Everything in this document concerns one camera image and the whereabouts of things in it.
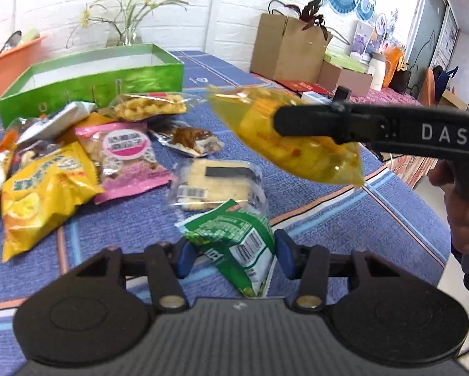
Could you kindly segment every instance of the glass vase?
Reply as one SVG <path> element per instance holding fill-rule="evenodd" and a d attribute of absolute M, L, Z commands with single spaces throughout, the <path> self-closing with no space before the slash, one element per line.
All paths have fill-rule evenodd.
<path fill-rule="evenodd" d="M 113 46 L 131 46 L 137 44 L 142 44 L 142 37 L 138 28 L 124 29 L 120 34 L 114 25 L 111 24 L 109 26 L 109 35 L 106 42 L 106 48 Z"/>

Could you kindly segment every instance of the white box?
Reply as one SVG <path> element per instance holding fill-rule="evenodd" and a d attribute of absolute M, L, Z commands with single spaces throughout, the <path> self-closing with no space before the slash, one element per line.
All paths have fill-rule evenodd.
<path fill-rule="evenodd" d="M 312 105 L 329 105 L 330 103 L 332 103 L 331 99 L 322 96 L 321 94 L 316 93 L 315 91 L 305 91 L 302 94 L 301 99 L 304 100 L 306 103 Z"/>

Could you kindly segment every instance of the pink tablecloth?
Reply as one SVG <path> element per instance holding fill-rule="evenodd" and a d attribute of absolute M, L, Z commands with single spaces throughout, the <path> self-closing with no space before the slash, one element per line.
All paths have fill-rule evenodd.
<path fill-rule="evenodd" d="M 401 95 L 393 89 L 382 88 L 381 91 L 371 89 L 368 96 L 351 96 L 350 100 L 354 103 L 373 103 L 373 104 L 397 104 L 422 106 L 416 99 L 410 95 Z M 386 161 L 386 166 L 402 179 L 408 186 L 414 188 L 418 181 L 428 174 L 428 171 L 435 167 L 437 160 L 428 157 L 418 157 L 415 155 L 402 155 L 390 157 Z"/>
<path fill-rule="evenodd" d="M 351 96 L 353 103 L 374 103 L 374 104 L 396 104 L 421 106 L 416 99 L 408 94 L 401 95 L 389 87 L 383 87 L 381 91 L 370 89 L 368 96 Z"/>

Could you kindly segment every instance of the red book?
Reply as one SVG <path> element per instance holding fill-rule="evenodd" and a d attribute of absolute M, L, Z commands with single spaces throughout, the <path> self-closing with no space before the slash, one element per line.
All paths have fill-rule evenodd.
<path fill-rule="evenodd" d="M 302 93 L 304 91 L 314 91 L 323 96 L 331 95 L 329 91 L 323 89 L 323 87 L 321 87 L 320 85 L 316 83 L 309 83 L 309 82 L 303 82 L 303 81 L 276 81 L 276 82 L 285 86 L 287 89 L 290 89 L 297 93 Z"/>

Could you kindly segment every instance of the green snack package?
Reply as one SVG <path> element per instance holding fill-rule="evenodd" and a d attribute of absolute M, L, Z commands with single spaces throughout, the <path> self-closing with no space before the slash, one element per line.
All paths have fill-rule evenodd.
<path fill-rule="evenodd" d="M 275 255 L 273 233 L 264 215 L 241 209 L 230 199 L 177 226 L 244 296 L 262 295 Z"/>

